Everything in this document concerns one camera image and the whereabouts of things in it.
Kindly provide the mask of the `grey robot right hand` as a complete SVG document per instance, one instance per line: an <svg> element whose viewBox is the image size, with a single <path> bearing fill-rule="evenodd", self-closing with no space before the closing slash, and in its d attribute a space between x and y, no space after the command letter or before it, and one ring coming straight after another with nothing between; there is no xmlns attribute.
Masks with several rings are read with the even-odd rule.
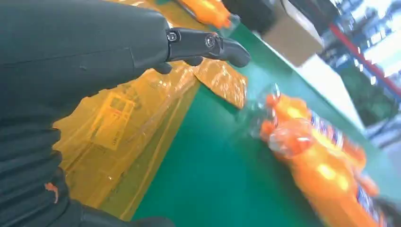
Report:
<svg viewBox="0 0 401 227"><path fill-rule="evenodd" d="M388 227L400 227L401 226L401 203L390 201L386 198L374 197L375 206L384 214L386 217Z"/></svg>

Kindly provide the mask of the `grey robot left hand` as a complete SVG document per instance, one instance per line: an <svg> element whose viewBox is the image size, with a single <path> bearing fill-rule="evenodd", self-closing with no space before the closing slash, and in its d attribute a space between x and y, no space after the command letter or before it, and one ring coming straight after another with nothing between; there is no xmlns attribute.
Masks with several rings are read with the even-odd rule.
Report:
<svg viewBox="0 0 401 227"><path fill-rule="evenodd" d="M212 32L170 27L158 11L105 0L0 3L0 224L3 227L172 227L149 217L123 221L70 197L53 149L54 122L85 97L140 77L250 54Z"/></svg>

